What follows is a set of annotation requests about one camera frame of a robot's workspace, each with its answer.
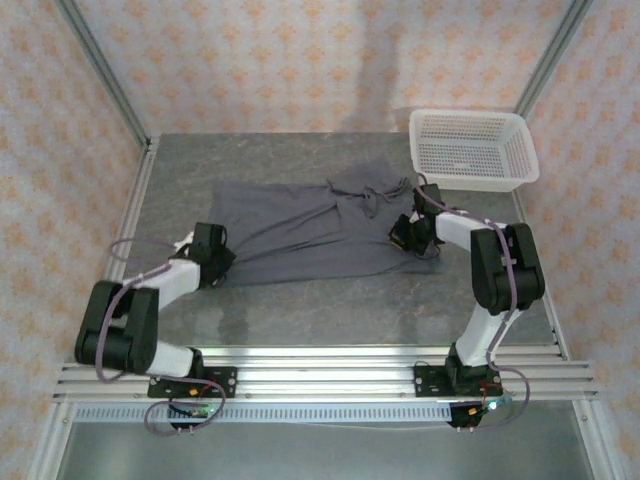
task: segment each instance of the wall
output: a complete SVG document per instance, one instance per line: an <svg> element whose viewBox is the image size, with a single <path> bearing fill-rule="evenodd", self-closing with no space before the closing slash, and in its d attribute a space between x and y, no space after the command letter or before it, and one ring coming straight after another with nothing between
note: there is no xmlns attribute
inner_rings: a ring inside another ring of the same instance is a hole
<svg viewBox="0 0 640 480"><path fill-rule="evenodd" d="M23 478L140 151L53 1L0 8L0 478Z"/></svg>
<svg viewBox="0 0 640 480"><path fill-rule="evenodd" d="M529 118L540 180L522 189L572 354L610 390L640 472L640 11L596 0Z"/></svg>
<svg viewBox="0 0 640 480"><path fill-rule="evenodd" d="M79 0L147 133L513 110L570 0Z"/></svg>

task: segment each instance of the white plastic basket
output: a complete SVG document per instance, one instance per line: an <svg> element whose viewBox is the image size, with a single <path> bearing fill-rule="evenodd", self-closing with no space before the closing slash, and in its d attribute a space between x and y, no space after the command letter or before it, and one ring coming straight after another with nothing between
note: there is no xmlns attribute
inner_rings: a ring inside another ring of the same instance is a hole
<svg viewBox="0 0 640 480"><path fill-rule="evenodd" d="M448 190L510 192L538 179L538 157L514 113L414 110L411 160L429 183Z"/></svg>

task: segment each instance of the wrinkled fabric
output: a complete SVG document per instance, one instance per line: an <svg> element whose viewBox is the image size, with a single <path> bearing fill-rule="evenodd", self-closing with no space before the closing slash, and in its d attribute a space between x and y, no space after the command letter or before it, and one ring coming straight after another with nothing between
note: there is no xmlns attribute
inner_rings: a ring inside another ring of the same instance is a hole
<svg viewBox="0 0 640 480"><path fill-rule="evenodd" d="M219 182L208 221L224 225L237 258L225 286L431 273L389 241L411 186L385 161L347 168L320 185Z"/></svg>

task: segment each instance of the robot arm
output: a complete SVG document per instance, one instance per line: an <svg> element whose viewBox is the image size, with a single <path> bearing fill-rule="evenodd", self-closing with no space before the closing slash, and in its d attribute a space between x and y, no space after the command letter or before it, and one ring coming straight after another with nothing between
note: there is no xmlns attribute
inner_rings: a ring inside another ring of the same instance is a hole
<svg viewBox="0 0 640 480"><path fill-rule="evenodd" d="M102 357L105 368L138 375L203 378L198 350L158 340L158 312L182 295L215 285L235 255L226 248L226 231L220 225L198 223L176 247L170 268L159 273L159 267L145 274L143 278L149 279L129 289L116 305L112 318L124 320L125 325L108 328ZM123 286L134 280L102 280L93 287L76 340L79 363L96 364L98 338L109 305Z"/></svg>
<svg viewBox="0 0 640 480"><path fill-rule="evenodd" d="M418 188L444 205L437 185ZM471 256L471 283L477 303L465 332L452 345L444 367L414 369L421 370L422 375L431 376L433 383L437 384L434 392L440 395L444 392L452 396L482 395L483 384L496 383L496 372L489 368L487 352L494 355L495 348L513 322L544 294L544 277L529 226L515 223L498 224L498 227L509 246L517 293L517 308L507 323L511 288L505 255L492 228L464 215L437 208L426 202L416 189L413 215L401 215L389 234L396 246L418 255L424 255L430 244L447 242L465 249ZM417 394L427 396L426 390L416 387Z"/></svg>

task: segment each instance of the metal bar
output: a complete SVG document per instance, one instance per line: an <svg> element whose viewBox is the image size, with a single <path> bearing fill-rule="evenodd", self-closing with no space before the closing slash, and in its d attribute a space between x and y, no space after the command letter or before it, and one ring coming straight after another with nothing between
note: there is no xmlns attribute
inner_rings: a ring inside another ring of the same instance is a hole
<svg viewBox="0 0 640 480"><path fill-rule="evenodd" d="M29 468L27 475L29 480L57 478L75 412L75 404L66 402L52 404L47 423L36 448L36 454Z"/></svg>
<svg viewBox="0 0 640 480"><path fill-rule="evenodd" d="M569 10L567 10L560 27L558 27L555 36L538 62L520 100L518 100L515 113L521 117L526 118L533 108L592 2L593 0L574 0Z"/></svg>
<svg viewBox="0 0 640 480"><path fill-rule="evenodd" d="M627 478L611 434L606 407L602 402L586 400L575 401L573 406L594 477L603 480Z"/></svg>
<svg viewBox="0 0 640 480"><path fill-rule="evenodd" d="M120 115L122 115L131 135L133 135L133 138L141 148L146 147L148 139L144 127L133 110L118 79L111 70L98 42L91 33L91 29L87 25L82 13L80 13L80 9L75 0L56 0L56 4L77 37L82 49L87 55L89 63L98 74L98 77L115 103Z"/></svg>
<svg viewBox="0 0 640 480"><path fill-rule="evenodd" d="M516 206L516 212L518 213L518 220L523 223L527 223L527 217L524 212L524 205L522 203L522 199L520 198L520 193L518 189L514 190L512 193L513 203ZM546 291L544 292L544 296L542 297L542 302L544 303L544 309L547 313L547 319L549 320L549 325L551 325L551 332L556 340L556 344L560 349L560 353L562 357L567 360L569 359L569 347L567 345L567 340L562 330L562 326L560 325L560 320L558 319L558 312L556 311L555 304L553 303L553 297L551 296L549 282L547 282Z"/></svg>
<svg viewBox="0 0 640 480"><path fill-rule="evenodd" d="M152 138L149 143L149 147L143 153L133 188L129 193L127 207L122 215L122 220L118 229L118 238L133 237L135 234L138 217L140 216L144 195L147 191L147 185L149 184L149 177L151 176L151 170L153 169L153 163L156 158L159 141L160 139L158 137ZM130 250L131 243L121 243L115 248L115 252L119 256L125 258L129 255ZM116 260L110 255L107 260L107 265L105 266L103 278L120 281L124 277L125 269L126 265L123 262Z"/></svg>
<svg viewBox="0 0 640 480"><path fill-rule="evenodd" d="M263 402L416 402L412 367L416 360L442 364L448 347L221 347L205 348L206 365L239 368L236 399ZM587 362L567 362L549 346L501 349L496 362L517 366L527 376L534 400L593 398L598 385ZM524 385L511 373L503 384L516 399ZM128 376L103 385L92 368L64 367L55 395L67 401L149 401L147 377ZM430 399L456 402L468 399Z"/></svg>
<svg viewBox="0 0 640 480"><path fill-rule="evenodd" d="M446 357L451 346L339 346L339 347L196 347L205 359L220 357L238 357L243 359L286 359L295 357L323 358L326 360L354 357L375 358L384 361L387 358L402 359L424 357ZM499 357L516 356L559 356L555 345L505 345L498 350Z"/></svg>

